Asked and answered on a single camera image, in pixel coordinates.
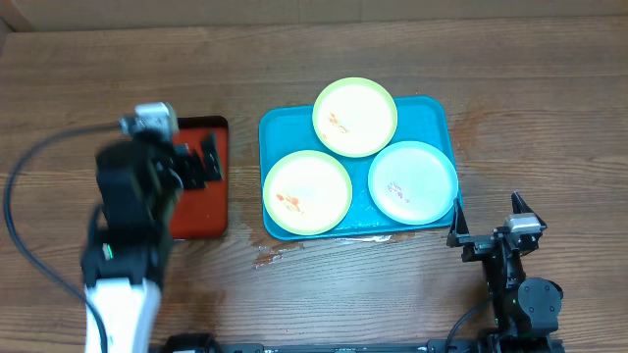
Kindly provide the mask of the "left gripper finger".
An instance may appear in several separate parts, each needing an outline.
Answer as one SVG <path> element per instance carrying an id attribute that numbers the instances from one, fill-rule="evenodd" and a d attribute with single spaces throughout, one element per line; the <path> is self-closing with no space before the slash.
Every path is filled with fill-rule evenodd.
<path id="1" fill-rule="evenodd" d="M 213 132 L 208 133 L 201 141 L 200 147 L 205 169 L 206 181 L 222 181 L 224 179 L 220 155 Z"/>
<path id="2" fill-rule="evenodd" d="M 202 189 L 206 186 L 206 174 L 200 156 L 187 144 L 175 146 L 174 167 L 184 190 Z"/>

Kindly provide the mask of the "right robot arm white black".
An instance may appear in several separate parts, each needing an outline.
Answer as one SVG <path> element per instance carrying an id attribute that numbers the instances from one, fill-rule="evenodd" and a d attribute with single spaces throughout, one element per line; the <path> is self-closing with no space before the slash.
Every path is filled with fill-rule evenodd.
<path id="1" fill-rule="evenodd" d="M 450 330 L 443 347 L 470 352 L 562 352 L 563 342 L 550 335 L 558 330 L 563 291 L 555 282 L 528 277 L 521 258 L 539 248 L 547 224 L 525 203 L 511 194 L 512 214 L 488 235 L 472 235 L 459 201 L 453 203 L 453 222 L 446 245 L 462 249 L 464 263 L 481 262 L 489 298 L 463 315 Z M 454 342 L 453 337 L 469 317 L 492 306 L 496 327 L 483 329 L 473 342 Z"/>

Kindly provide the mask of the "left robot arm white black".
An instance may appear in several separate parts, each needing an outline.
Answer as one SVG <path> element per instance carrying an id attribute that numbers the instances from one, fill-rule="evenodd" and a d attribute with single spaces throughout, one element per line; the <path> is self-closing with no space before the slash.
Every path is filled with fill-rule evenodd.
<path id="1" fill-rule="evenodd" d="M 176 145 L 153 132 L 114 142 L 96 155 L 102 203 L 80 259 L 88 352 L 146 352 L 173 245 L 181 195 L 221 179 L 212 132 Z"/>

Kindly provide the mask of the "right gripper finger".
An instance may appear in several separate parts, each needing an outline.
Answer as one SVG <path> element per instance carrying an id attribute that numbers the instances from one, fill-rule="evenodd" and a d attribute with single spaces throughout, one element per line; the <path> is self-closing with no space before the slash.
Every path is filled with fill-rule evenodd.
<path id="1" fill-rule="evenodd" d="M 511 204 L 515 215 L 530 214 L 536 218 L 540 226 L 543 224 L 543 220 L 527 205 L 518 191 L 514 191 L 511 194 Z"/>
<path id="2" fill-rule="evenodd" d="M 458 199 L 453 202 L 453 220 L 448 232 L 448 244 L 460 245 L 463 238 L 469 237 L 470 233 L 463 214 L 462 206 Z"/>

